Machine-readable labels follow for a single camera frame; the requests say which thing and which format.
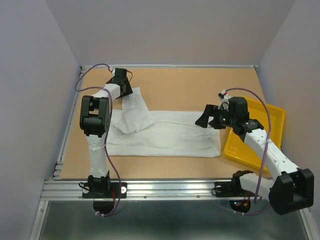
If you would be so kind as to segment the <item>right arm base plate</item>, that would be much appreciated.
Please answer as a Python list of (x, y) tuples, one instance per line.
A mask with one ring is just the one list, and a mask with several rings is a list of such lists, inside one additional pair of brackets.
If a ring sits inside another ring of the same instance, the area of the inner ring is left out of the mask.
[(253, 215), (249, 213), (254, 198), (254, 193), (235, 186), (231, 181), (216, 181), (211, 189), (211, 194), (217, 198), (228, 199), (231, 210), (241, 215)]

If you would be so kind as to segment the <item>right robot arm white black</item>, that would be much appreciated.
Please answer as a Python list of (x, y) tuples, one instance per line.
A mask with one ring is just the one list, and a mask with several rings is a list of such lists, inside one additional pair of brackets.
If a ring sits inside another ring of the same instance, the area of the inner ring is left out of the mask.
[(231, 128), (250, 147), (271, 173), (271, 179), (250, 170), (239, 170), (231, 181), (213, 188), (217, 197), (243, 197), (247, 192), (266, 199), (279, 215), (309, 208), (314, 203), (314, 174), (290, 161), (273, 143), (263, 125), (250, 118), (244, 97), (221, 97), (220, 105), (206, 105), (195, 121), (202, 128)]

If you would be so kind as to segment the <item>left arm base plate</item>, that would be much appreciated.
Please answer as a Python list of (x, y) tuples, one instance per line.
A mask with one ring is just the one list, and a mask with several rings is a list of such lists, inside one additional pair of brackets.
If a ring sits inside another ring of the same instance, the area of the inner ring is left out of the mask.
[(87, 182), (80, 182), (78, 186), (82, 190), (82, 198), (92, 200), (92, 208), (96, 215), (109, 217), (116, 212), (120, 200), (127, 197), (128, 184), (126, 182), (111, 182), (110, 190), (96, 190)]

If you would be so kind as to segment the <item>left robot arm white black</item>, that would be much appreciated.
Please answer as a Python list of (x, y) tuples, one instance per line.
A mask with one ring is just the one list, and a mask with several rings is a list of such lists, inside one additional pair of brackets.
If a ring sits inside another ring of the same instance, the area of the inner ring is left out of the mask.
[(106, 162), (106, 145), (113, 113), (113, 101), (133, 93), (128, 79), (129, 71), (115, 68), (112, 78), (103, 87), (87, 87), (75, 90), (84, 92), (97, 89), (93, 95), (84, 95), (81, 99), (79, 126), (88, 142), (90, 156), (90, 174), (87, 184), (81, 187), (87, 191), (95, 191), (100, 197), (111, 193), (110, 170)]

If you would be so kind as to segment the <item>white long sleeve shirt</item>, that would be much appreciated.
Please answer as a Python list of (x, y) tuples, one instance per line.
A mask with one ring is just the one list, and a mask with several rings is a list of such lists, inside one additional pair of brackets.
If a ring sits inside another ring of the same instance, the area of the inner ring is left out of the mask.
[(220, 132), (195, 125), (198, 111), (148, 110), (140, 88), (113, 110), (107, 137), (111, 156), (200, 157), (221, 154)]

